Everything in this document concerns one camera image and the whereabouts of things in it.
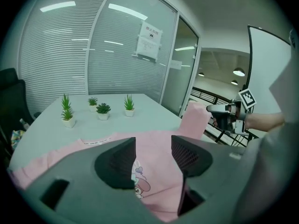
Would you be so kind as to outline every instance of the window blinds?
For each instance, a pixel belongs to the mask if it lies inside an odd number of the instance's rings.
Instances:
[[[64,93],[85,94],[85,55],[103,0],[38,0],[20,47],[20,75],[30,113]]]
[[[89,93],[144,93],[159,102],[176,16],[160,0],[107,0],[89,50]],[[143,21],[163,30],[157,61],[135,55]]]

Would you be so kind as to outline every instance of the potted plant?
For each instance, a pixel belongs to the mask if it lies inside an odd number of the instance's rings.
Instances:
[[[132,95],[127,95],[127,98],[125,98],[125,112],[126,112],[126,116],[128,117],[133,117],[134,115],[134,103],[133,103],[133,99],[132,99]]]
[[[62,122],[65,127],[73,128],[76,121],[73,115],[73,110],[71,108],[71,103],[69,96],[66,96],[64,94],[64,97],[62,98]]]
[[[88,99],[88,103],[89,103],[89,110],[91,112],[96,112],[97,111],[97,104],[98,104],[98,99],[91,97],[90,99]]]
[[[97,106],[97,113],[100,120],[107,120],[109,117],[110,106],[102,103]]]

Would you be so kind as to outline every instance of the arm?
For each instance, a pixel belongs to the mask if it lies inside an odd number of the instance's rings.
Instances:
[[[282,125],[285,119],[282,113],[276,114],[248,114],[245,118],[245,129],[257,129],[268,132],[269,130]]]

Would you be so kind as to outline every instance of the pink shirt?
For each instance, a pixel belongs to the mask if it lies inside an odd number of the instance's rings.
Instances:
[[[177,216],[183,176],[171,155],[171,136],[182,135],[200,139],[211,114],[196,102],[190,102],[177,131],[114,133],[100,140],[77,140],[59,150],[50,151],[32,160],[26,167],[13,172],[16,185],[25,189],[38,176],[65,156],[95,145],[125,138],[136,138],[136,160],[132,167],[136,197],[159,219],[172,221]]]

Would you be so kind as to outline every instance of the black chair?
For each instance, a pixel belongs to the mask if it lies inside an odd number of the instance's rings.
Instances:
[[[0,71],[0,90],[6,89],[18,82],[18,76],[14,68]]]
[[[6,148],[12,152],[10,147],[12,131],[24,130],[20,119],[30,125],[34,121],[28,111],[23,80],[18,80],[14,85],[0,90],[0,117],[0,127],[6,140]]]

